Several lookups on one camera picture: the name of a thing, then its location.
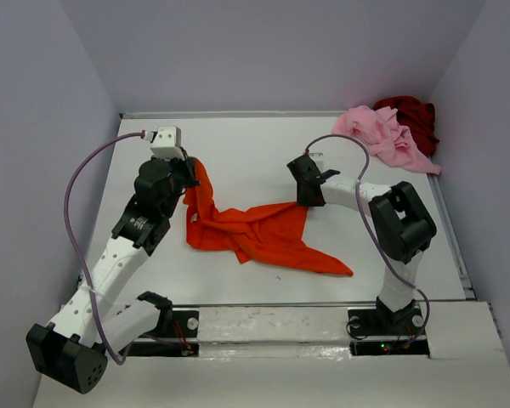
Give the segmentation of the orange t shirt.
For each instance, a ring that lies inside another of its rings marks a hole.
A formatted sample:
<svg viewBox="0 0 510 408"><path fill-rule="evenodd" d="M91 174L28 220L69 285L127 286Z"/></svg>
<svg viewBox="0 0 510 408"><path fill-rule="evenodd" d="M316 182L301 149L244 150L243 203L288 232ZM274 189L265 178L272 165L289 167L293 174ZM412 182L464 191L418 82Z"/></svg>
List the orange t shirt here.
<svg viewBox="0 0 510 408"><path fill-rule="evenodd" d="M186 242L196 250L231 251L240 264L257 261L323 275L347 276L353 270L341 260L307 246L303 232L306 207L284 202L251 207L246 211L217 209L213 185L196 159L200 185L184 195Z"/></svg>

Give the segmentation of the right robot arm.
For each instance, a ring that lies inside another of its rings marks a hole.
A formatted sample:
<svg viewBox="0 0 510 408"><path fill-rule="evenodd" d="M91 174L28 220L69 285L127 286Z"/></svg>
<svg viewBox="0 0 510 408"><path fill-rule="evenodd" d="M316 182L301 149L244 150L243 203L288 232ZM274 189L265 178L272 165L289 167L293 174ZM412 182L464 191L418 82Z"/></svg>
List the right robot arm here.
<svg viewBox="0 0 510 408"><path fill-rule="evenodd" d="M416 307L416 277L437 227L413 185L405 181L392 186L363 183L338 170L322 172L307 154L290 161L287 168L296 181L298 205L338 205L356 210L384 262L383 284L375 307L348 314L347 328L352 338L413 332L414 319L421 325L411 335L422 335L426 320Z"/></svg>

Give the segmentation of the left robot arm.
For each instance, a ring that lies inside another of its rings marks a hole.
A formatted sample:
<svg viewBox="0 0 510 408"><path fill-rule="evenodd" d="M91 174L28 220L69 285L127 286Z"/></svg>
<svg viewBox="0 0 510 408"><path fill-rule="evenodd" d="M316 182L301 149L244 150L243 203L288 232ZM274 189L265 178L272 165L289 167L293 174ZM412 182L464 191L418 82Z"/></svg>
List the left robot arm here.
<svg viewBox="0 0 510 408"><path fill-rule="evenodd" d="M26 343L38 372L79 394L92 391L109 360L121 365L139 337L180 336L173 303L146 291L122 309L114 306L134 273L170 229L182 195L198 186L195 160L151 158L139 168L134 194L111 231L103 253L72 298L45 326L35 324Z"/></svg>

